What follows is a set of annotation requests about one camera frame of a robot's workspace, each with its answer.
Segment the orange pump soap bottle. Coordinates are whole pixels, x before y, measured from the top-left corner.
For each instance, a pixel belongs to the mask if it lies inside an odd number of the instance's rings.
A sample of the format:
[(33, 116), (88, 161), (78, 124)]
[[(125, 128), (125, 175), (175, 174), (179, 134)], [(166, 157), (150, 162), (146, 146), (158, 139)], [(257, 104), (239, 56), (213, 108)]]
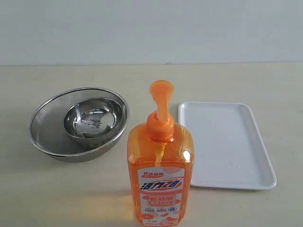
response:
[(157, 80), (150, 93), (158, 109), (134, 127), (128, 137), (127, 159), (134, 213), (145, 227), (172, 227), (184, 217), (194, 167), (190, 131), (169, 113), (174, 92)]

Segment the small stainless steel bowl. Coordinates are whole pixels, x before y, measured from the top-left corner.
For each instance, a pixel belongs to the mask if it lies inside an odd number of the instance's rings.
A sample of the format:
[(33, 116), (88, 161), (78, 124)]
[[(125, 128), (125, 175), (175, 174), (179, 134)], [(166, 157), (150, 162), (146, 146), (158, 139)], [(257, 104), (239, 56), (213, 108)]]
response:
[(63, 118), (63, 127), (77, 144), (97, 148), (121, 131), (126, 117), (127, 109), (123, 101), (93, 97), (72, 106)]

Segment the white rectangular plastic tray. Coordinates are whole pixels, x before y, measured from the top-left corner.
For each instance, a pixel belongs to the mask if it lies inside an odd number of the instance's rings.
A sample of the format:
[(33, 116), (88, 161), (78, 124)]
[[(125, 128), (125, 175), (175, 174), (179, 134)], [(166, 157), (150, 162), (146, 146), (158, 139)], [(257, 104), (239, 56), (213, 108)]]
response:
[(194, 141), (191, 185), (271, 190), (276, 175), (252, 110), (242, 103), (186, 101), (178, 122)]

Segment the steel mesh strainer basket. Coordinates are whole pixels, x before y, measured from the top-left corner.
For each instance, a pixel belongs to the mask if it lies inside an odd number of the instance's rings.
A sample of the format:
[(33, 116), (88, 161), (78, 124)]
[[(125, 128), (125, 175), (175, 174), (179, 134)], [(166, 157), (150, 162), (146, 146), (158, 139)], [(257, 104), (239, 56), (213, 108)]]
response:
[[(72, 106), (93, 97), (123, 101), (127, 117), (125, 125), (113, 139), (100, 147), (88, 148), (69, 138), (63, 127), (63, 118)], [(33, 146), (52, 158), (65, 162), (85, 162), (103, 155), (119, 141), (126, 129), (129, 116), (128, 104), (118, 93), (99, 87), (76, 88), (60, 93), (43, 103), (33, 114), (28, 132)]]

